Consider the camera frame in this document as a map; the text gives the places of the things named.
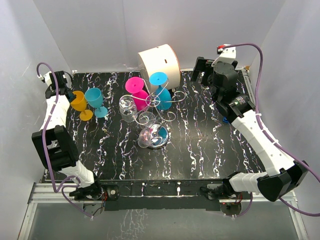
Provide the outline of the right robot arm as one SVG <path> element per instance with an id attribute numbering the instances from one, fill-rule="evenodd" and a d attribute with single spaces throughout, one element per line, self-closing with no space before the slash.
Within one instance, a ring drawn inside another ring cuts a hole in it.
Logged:
<path id="1" fill-rule="evenodd" d="M 235 172 L 224 178 L 220 186 L 206 188 L 212 196 L 235 198 L 240 192 L 262 194 L 275 202 L 300 185 L 308 170 L 291 156 L 276 147 L 276 139 L 268 139 L 264 126 L 258 124 L 258 114 L 250 98 L 238 91 L 237 61 L 214 62 L 197 57 L 191 81 L 203 73 L 201 84 L 209 87 L 218 112 L 236 128 L 253 148 L 264 165 L 264 172 Z"/>

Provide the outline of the yellow wine glass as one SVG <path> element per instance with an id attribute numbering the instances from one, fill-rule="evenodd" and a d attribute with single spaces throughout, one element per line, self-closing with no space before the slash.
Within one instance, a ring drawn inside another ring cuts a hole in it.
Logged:
<path id="1" fill-rule="evenodd" d="M 71 107 L 80 112 L 79 118 L 82 121 L 89 121 L 93 117 L 93 112 L 87 109 L 87 101 L 82 91 L 76 90 L 72 92 L 75 95 L 75 99 L 70 103 Z"/>

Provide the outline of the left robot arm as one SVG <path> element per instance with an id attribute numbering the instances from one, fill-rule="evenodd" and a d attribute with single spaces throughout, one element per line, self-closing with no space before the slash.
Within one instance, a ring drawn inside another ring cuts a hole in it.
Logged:
<path id="1" fill-rule="evenodd" d="M 76 143 L 66 128 L 70 107 L 80 112 L 83 121 L 90 120 L 93 112 L 87 109 L 84 94 L 72 91 L 67 86 L 67 75 L 67 72 L 61 70 L 49 71 L 39 76 L 47 84 L 47 108 L 44 122 L 40 130 L 31 135 L 31 140 L 50 177 L 54 177 L 54 173 L 61 173 L 66 176 L 67 181 L 73 181 L 77 185 L 76 190 L 69 194 L 71 197 L 76 200 L 98 200 L 103 195 L 104 188 L 97 175 L 81 162 Z"/>

